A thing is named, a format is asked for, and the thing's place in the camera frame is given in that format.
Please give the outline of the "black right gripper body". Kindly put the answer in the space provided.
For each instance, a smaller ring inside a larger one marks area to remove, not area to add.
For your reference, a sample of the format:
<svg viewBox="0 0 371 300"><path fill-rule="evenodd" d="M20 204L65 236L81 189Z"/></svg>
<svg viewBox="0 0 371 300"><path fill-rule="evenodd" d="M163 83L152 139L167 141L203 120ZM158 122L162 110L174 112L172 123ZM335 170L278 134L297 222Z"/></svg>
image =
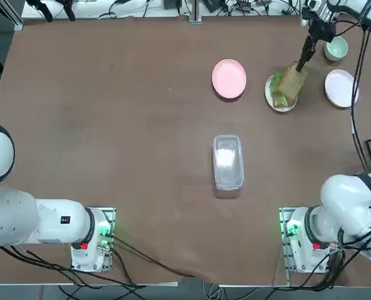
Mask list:
<svg viewBox="0 0 371 300"><path fill-rule="evenodd" d="M325 41L331 43L336 35L336 25L321 19L310 19L307 40L310 43Z"/></svg>

